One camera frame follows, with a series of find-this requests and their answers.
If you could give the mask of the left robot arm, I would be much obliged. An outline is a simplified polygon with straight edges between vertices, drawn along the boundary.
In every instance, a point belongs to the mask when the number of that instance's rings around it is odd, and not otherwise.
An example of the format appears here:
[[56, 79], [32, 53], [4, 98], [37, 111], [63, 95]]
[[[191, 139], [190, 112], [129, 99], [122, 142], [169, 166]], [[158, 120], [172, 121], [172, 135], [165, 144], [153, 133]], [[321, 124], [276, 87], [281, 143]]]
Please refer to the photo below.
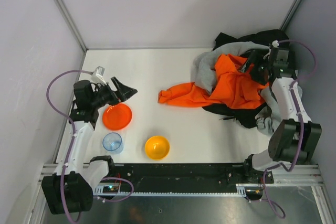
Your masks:
[[98, 110], [107, 104], [118, 105], [137, 93], [137, 89], [122, 84], [115, 77], [111, 81], [115, 90], [102, 81], [80, 80], [73, 85], [75, 100], [66, 117], [71, 125], [71, 140], [53, 174], [45, 176], [41, 182], [48, 207], [54, 215], [89, 211], [94, 189], [114, 170], [113, 159], [109, 156], [93, 157], [88, 168], [83, 167]]

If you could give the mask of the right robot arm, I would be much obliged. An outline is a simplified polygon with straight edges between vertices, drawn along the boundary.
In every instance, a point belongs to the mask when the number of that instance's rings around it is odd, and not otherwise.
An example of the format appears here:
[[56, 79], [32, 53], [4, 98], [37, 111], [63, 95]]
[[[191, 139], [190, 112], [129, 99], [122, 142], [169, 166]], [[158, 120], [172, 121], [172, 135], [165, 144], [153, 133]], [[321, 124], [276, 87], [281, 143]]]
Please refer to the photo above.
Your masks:
[[245, 73], [251, 67], [251, 78], [260, 84], [269, 85], [281, 116], [268, 148], [249, 155], [240, 167], [240, 176], [248, 182], [258, 180], [263, 172], [278, 167], [291, 172], [297, 164], [310, 161], [321, 136], [321, 125], [312, 122], [301, 101], [299, 79], [290, 65], [294, 55], [289, 49], [275, 46], [271, 46], [266, 55], [255, 49], [240, 68], [240, 72]]

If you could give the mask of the grey sweatshirt cloth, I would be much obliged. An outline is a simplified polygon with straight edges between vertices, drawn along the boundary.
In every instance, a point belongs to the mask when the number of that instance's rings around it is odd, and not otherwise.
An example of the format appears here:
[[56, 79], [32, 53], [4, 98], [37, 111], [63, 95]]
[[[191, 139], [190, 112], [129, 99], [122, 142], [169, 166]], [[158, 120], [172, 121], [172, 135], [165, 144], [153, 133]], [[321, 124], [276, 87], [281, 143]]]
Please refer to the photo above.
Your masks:
[[[217, 49], [209, 52], [204, 52], [194, 60], [196, 73], [193, 80], [196, 86], [206, 90], [208, 94], [217, 84], [217, 77], [215, 72], [215, 63], [222, 54], [232, 54], [234, 56], [242, 56], [251, 50], [261, 50], [263, 55], [268, 53], [269, 48], [265, 45], [256, 44], [254, 42], [231, 42], [218, 47]], [[270, 88], [264, 88], [260, 92], [261, 97], [266, 101], [266, 108], [262, 109], [253, 122], [256, 123], [258, 131], [266, 135], [273, 135], [275, 130], [280, 125], [281, 116], [278, 103], [272, 97]]]

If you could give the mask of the orange cloth garment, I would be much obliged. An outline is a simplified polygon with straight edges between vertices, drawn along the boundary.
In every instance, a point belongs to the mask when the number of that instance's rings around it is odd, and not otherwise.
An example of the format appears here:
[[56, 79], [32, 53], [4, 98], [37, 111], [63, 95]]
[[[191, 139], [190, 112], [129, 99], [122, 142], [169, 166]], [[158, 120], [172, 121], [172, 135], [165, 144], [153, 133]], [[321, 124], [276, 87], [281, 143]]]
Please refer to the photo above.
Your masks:
[[224, 104], [230, 109], [256, 109], [265, 103], [260, 92], [268, 86], [252, 80], [248, 72], [238, 71], [245, 61], [240, 56], [221, 54], [215, 63], [217, 84], [210, 94], [195, 82], [182, 83], [160, 91], [158, 103], [189, 108]]

